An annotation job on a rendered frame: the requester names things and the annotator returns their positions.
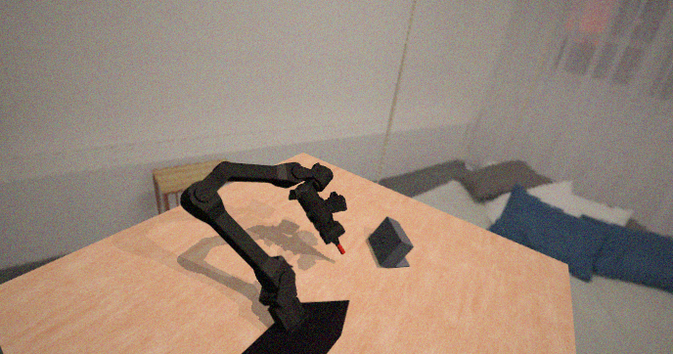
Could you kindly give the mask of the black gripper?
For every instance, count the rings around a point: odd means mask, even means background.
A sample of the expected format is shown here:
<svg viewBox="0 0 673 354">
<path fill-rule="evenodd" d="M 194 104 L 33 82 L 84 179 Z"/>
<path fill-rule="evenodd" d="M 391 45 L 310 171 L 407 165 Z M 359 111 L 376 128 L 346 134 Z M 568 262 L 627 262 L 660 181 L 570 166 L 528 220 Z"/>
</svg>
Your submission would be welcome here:
<svg viewBox="0 0 673 354">
<path fill-rule="evenodd" d="M 334 221 L 332 214 L 328 214 L 325 206 L 325 203 L 320 199 L 313 207 L 303 210 L 325 244 L 334 243 L 338 245 L 338 237 L 345 234 L 345 230 L 338 221 Z"/>
</svg>

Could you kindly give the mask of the black sloped panel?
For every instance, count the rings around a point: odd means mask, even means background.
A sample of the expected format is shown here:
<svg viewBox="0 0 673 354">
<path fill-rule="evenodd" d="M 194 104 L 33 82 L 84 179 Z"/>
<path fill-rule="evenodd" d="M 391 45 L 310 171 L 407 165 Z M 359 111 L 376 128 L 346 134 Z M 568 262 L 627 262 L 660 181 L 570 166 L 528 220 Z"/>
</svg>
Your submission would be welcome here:
<svg viewBox="0 0 673 354">
<path fill-rule="evenodd" d="M 386 217 L 368 237 L 375 257 L 384 268 L 410 267 L 405 257 L 413 248 L 398 221 Z"/>
</svg>

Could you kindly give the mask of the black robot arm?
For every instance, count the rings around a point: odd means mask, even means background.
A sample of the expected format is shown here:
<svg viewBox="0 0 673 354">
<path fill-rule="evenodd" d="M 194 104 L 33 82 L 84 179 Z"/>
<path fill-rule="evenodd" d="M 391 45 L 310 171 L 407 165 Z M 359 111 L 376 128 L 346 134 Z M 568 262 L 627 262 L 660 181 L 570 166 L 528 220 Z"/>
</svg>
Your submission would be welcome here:
<svg viewBox="0 0 673 354">
<path fill-rule="evenodd" d="M 294 332 L 308 316 L 297 297 L 295 271 L 281 256 L 270 256 L 247 234 L 226 211 L 219 191 L 226 182 L 269 183 L 290 188 L 289 200 L 299 202 L 303 209 L 313 207 L 320 199 L 328 214 L 347 210 L 344 196 L 331 192 L 323 200 L 322 192 L 334 178 L 330 168 L 315 163 L 311 169 L 298 162 L 260 165 L 222 161 L 202 181 L 190 185 L 181 195 L 182 208 L 210 225 L 252 268 L 262 285 L 258 301 L 267 308 L 276 325 L 276 332 Z"/>
</svg>

